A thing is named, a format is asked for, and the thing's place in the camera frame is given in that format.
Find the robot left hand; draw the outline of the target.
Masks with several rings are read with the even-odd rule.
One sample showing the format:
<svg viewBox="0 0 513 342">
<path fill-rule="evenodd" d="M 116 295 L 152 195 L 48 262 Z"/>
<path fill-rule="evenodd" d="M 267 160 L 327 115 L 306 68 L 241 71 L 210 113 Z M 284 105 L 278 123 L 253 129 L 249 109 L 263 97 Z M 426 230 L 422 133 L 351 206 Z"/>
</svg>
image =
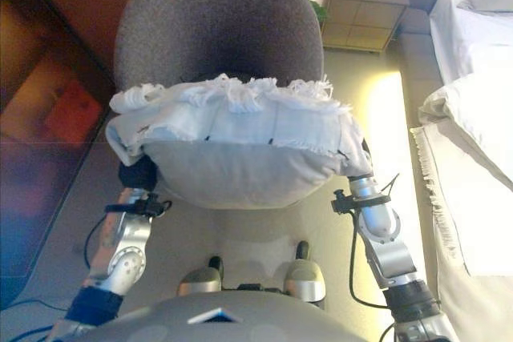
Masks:
<svg viewBox="0 0 513 342">
<path fill-rule="evenodd" d="M 157 184 L 157 166 L 145 155 L 131 166 L 120 163 L 118 177 L 124 187 L 154 191 Z"/>
</svg>

